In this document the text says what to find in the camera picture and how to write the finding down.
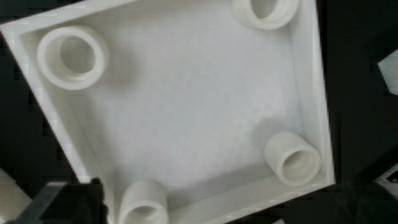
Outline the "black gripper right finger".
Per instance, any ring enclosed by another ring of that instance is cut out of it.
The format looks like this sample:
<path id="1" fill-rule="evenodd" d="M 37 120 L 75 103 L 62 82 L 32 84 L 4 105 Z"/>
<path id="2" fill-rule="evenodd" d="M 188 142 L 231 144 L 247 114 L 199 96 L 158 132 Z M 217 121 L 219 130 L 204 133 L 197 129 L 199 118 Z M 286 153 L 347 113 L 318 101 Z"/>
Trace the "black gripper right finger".
<path id="1" fill-rule="evenodd" d="M 295 224 L 398 224 L 398 199 L 377 184 L 334 185 L 300 199 Z"/>

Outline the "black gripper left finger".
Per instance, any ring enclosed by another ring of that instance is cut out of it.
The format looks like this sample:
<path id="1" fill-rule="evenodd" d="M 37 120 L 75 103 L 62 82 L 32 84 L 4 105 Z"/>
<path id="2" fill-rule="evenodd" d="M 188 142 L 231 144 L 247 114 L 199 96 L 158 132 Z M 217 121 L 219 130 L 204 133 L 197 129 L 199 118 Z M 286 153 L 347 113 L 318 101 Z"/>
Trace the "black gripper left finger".
<path id="1" fill-rule="evenodd" d="M 101 180 L 50 182 L 16 218 L 16 224 L 109 224 L 107 215 Z"/>

